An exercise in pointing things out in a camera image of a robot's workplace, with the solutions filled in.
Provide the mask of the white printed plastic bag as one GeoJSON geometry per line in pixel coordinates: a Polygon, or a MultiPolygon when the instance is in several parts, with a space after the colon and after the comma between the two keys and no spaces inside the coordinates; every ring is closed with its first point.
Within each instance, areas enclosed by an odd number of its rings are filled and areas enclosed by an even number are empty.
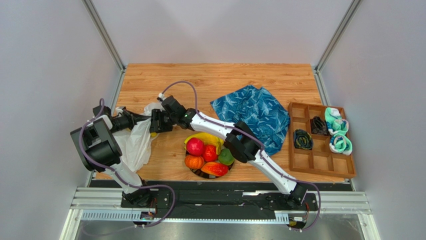
{"type": "Polygon", "coordinates": [[[132,172],[137,172],[149,162],[151,143],[155,139],[150,133],[151,120],[138,122],[132,130],[121,130],[113,133],[122,151],[120,159],[132,172]]]}

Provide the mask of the dark red fake apple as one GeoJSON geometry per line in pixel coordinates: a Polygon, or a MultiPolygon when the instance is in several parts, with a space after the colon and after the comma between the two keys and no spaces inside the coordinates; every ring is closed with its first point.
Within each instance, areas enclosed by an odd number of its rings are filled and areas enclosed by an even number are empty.
{"type": "Polygon", "coordinates": [[[204,142],[196,137],[190,138],[186,143],[186,151],[193,156],[201,156],[205,151],[204,142]]]}

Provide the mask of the yellow fake banana bunch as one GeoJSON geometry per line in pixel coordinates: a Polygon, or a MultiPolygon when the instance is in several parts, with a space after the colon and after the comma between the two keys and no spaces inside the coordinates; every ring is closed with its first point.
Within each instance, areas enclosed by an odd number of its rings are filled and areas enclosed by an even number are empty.
{"type": "Polygon", "coordinates": [[[206,132],[198,132],[195,133],[193,135],[188,136],[185,141],[184,141],[184,149],[186,150],[186,144],[188,143],[188,141],[192,138],[197,138],[200,139],[201,141],[203,141],[203,143],[205,145],[214,145],[216,146],[216,154],[219,155],[221,150],[222,150],[222,146],[224,144],[224,140],[214,136],[212,134],[206,133],[206,132]]]}

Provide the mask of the orange fake fruit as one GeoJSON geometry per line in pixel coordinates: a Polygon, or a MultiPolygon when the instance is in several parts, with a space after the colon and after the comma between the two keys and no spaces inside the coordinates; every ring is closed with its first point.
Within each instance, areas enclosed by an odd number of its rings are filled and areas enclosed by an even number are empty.
{"type": "Polygon", "coordinates": [[[199,170],[204,166],[205,160],[202,156],[194,156],[189,154],[185,157],[184,164],[191,170],[199,170]]]}

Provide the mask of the red yellow fake mango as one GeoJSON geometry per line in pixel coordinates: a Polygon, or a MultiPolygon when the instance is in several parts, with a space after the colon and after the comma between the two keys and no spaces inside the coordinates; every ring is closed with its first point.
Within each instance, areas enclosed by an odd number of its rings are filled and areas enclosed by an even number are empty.
{"type": "Polygon", "coordinates": [[[229,167],[220,162],[207,162],[200,169],[203,173],[213,175],[215,177],[222,177],[229,171],[229,167]]]}

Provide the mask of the green fake lime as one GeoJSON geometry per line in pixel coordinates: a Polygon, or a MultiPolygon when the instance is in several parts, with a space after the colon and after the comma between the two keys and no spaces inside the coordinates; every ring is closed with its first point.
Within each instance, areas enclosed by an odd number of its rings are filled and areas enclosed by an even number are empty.
{"type": "Polygon", "coordinates": [[[231,151],[227,148],[224,148],[221,150],[218,156],[218,161],[223,165],[230,166],[234,163],[235,159],[231,154],[231,151]]]}

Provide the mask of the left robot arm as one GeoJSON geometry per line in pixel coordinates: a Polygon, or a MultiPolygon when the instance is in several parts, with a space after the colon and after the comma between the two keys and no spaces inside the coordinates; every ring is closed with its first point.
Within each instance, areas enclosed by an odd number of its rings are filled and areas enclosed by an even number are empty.
{"type": "Polygon", "coordinates": [[[123,155],[113,134],[122,130],[132,130],[137,123],[150,117],[128,111],[125,107],[118,109],[116,116],[107,106],[92,109],[93,119],[84,127],[70,132],[81,162],[89,171],[106,173],[122,188],[124,200],[134,206],[149,207],[154,197],[145,180],[121,160],[123,155]]]}

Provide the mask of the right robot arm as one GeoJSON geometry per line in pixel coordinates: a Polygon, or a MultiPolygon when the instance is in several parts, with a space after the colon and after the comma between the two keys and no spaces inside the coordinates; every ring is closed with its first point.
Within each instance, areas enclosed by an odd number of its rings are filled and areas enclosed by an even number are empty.
{"type": "Polygon", "coordinates": [[[290,206],[305,204],[307,188],[300,181],[284,171],[266,153],[265,147],[248,125],[242,121],[224,122],[209,117],[194,108],[185,108],[172,95],[157,97],[162,110],[160,122],[167,126],[180,126],[195,132],[204,132],[224,140],[224,147],[241,163],[256,167],[271,180],[280,193],[287,196],[290,206]]]}

